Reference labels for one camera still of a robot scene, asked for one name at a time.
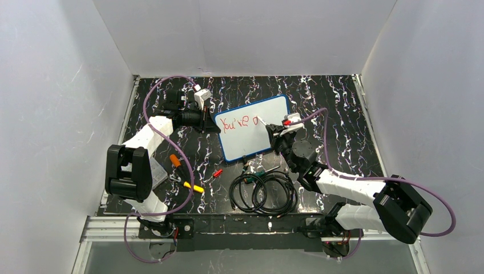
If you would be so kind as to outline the white red whiteboard marker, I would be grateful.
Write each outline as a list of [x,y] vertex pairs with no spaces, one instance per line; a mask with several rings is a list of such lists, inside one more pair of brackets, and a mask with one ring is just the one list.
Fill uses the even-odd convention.
[[264,121],[264,120],[263,120],[261,117],[257,116],[257,120],[258,120],[260,123],[262,123],[264,126],[266,126],[266,125],[267,125],[267,123],[266,123],[266,122],[265,122],[265,121]]

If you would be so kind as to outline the blue framed whiteboard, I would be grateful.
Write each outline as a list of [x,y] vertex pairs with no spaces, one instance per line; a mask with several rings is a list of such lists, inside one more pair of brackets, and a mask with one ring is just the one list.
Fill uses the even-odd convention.
[[277,95],[244,106],[222,111],[214,120],[221,129],[219,141],[223,158],[233,162],[271,148],[269,135],[261,118],[268,124],[281,124],[289,114],[286,95]]

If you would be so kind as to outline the red marker cap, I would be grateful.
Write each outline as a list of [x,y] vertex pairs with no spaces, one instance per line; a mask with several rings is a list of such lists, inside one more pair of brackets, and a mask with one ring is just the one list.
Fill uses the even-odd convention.
[[213,173],[214,178],[218,178],[223,173],[222,169],[219,169]]

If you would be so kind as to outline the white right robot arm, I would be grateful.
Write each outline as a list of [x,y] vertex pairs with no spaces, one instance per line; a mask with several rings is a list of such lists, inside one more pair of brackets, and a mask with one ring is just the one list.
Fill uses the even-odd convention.
[[406,244],[417,240],[433,209],[411,185],[400,182],[398,176],[373,180],[345,173],[336,175],[329,166],[317,161],[314,146],[307,140],[296,140],[296,133],[288,127],[268,124],[265,128],[271,148],[283,156],[306,190],[358,202],[335,205],[322,223],[324,228],[334,232],[382,231]]

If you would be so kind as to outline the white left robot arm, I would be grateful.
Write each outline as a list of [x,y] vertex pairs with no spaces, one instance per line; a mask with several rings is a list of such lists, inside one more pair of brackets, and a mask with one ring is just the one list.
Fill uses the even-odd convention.
[[149,118],[147,125],[121,145],[107,150],[105,190],[134,207],[140,218],[161,223],[168,207],[153,192],[150,158],[163,142],[179,127],[192,127],[201,134],[220,133],[206,101],[212,93],[204,88],[188,101],[182,91],[169,90],[165,101]]

